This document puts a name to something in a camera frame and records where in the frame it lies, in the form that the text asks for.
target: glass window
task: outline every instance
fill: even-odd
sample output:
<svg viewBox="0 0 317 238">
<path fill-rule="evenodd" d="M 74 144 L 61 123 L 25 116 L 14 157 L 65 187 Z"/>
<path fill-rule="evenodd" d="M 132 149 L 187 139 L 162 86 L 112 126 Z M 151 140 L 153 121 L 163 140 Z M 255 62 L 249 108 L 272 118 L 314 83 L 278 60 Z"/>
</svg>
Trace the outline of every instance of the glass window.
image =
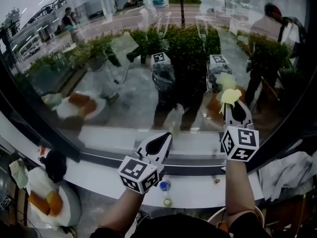
<svg viewBox="0 0 317 238">
<path fill-rule="evenodd" d="M 4 53 L 19 87 L 82 151 L 130 154 L 170 131 L 170 159 L 221 163 L 225 90 L 241 94 L 261 141 L 302 95 L 306 2 L 0 0 L 0 21 L 16 31 Z M 22 58 L 30 36 L 43 44 Z"/>
<path fill-rule="evenodd" d="M 23 55 L 25 52 L 26 52 L 26 49 L 23 49 L 23 50 L 21 51 L 21 55 Z"/>
<path fill-rule="evenodd" d="M 38 41 L 38 38 L 34 38 L 34 39 L 32 39 L 32 44 L 35 44 L 36 42 Z"/>
</svg>

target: orange food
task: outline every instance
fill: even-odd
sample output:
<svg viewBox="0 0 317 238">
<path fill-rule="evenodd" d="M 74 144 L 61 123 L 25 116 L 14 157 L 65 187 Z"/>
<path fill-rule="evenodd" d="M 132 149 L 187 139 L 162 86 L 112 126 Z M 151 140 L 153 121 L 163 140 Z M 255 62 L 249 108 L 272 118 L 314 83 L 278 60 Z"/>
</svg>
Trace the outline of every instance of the orange food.
<svg viewBox="0 0 317 238">
<path fill-rule="evenodd" d="M 28 201 L 45 215 L 48 215 L 50 213 L 49 203 L 45 199 L 39 197 L 34 191 L 31 191 Z"/>
<path fill-rule="evenodd" d="M 89 96 L 78 94 L 78 93 L 71 93 L 68 99 L 68 102 L 71 104 L 76 105 L 77 107 L 81 108 L 90 100 Z"/>
<path fill-rule="evenodd" d="M 78 110 L 78 115 L 84 118 L 91 112 L 95 111 L 96 108 L 97 108 L 96 101 L 90 100 Z"/>
<path fill-rule="evenodd" d="M 49 194 L 47 194 L 46 200 L 50 205 L 50 215 L 57 216 L 63 207 L 63 201 L 61 197 L 56 191 L 51 191 Z"/>
</svg>

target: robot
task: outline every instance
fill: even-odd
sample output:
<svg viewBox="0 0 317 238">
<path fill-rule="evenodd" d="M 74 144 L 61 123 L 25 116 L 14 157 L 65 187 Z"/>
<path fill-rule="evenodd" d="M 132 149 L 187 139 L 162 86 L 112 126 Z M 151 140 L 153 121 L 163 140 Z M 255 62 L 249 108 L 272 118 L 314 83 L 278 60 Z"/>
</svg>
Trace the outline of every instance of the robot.
<svg viewBox="0 0 317 238">
<path fill-rule="evenodd" d="M 151 57 L 152 80 L 157 91 L 167 92 L 175 85 L 174 69 L 168 56 L 162 52 Z"/>
<path fill-rule="evenodd" d="M 214 93 L 220 92 L 216 83 L 222 72 L 232 74 L 230 63 L 223 55 L 210 55 L 207 88 Z M 259 149 L 259 132 L 254 130 L 252 115 L 247 106 L 237 100 L 235 105 L 225 103 L 222 146 L 227 159 L 249 162 Z"/>
<path fill-rule="evenodd" d="M 210 55 L 210 63 L 207 68 L 207 89 L 213 93 L 219 93 L 220 89 L 216 81 L 222 72 L 232 74 L 230 63 L 223 55 Z"/>
<path fill-rule="evenodd" d="M 123 185 L 140 194 L 157 186 L 164 176 L 164 160 L 172 146 L 172 134 L 163 132 L 141 142 L 131 156 L 126 156 L 118 169 Z"/>
</svg>

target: tree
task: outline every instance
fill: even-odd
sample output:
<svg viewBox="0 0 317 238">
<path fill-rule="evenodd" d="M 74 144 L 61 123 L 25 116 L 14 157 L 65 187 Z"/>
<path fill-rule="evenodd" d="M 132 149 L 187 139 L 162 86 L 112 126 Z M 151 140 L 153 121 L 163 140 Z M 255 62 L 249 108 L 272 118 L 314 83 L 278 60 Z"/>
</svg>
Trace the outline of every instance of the tree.
<svg viewBox="0 0 317 238">
<path fill-rule="evenodd" d="M 11 12 L 9 12 L 6 16 L 5 16 L 5 20 L 4 22 L 1 24 L 1 27 L 7 28 L 9 27 L 9 25 L 12 22 L 16 22 L 20 19 L 21 15 L 20 15 L 20 9 L 16 9 L 15 7 L 12 9 Z"/>
</svg>

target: white countertop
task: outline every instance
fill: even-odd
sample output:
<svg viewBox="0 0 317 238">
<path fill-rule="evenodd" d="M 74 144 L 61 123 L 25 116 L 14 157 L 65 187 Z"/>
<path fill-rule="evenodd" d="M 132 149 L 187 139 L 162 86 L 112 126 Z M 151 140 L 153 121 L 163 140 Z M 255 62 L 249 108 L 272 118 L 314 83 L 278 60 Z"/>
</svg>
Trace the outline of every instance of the white countertop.
<svg viewBox="0 0 317 238">
<path fill-rule="evenodd" d="M 26 157 L 41 165 L 38 161 L 38 146 L 19 132 L 1 112 L 0 136 Z M 216 178 L 220 179 L 220 183 L 214 184 Z M 86 161 L 76 163 L 67 159 L 67 172 L 64 179 L 112 198 L 119 198 L 125 190 L 117 169 Z M 172 207 L 211 208 L 221 207 L 225 204 L 225 176 L 165 176 L 164 179 L 171 182 L 168 197 L 173 200 Z M 255 200 L 262 199 L 264 196 L 257 173 L 249 175 L 249 179 Z M 153 187 L 145 196 L 143 204 L 163 207 L 163 200 L 161 190 Z"/>
</svg>

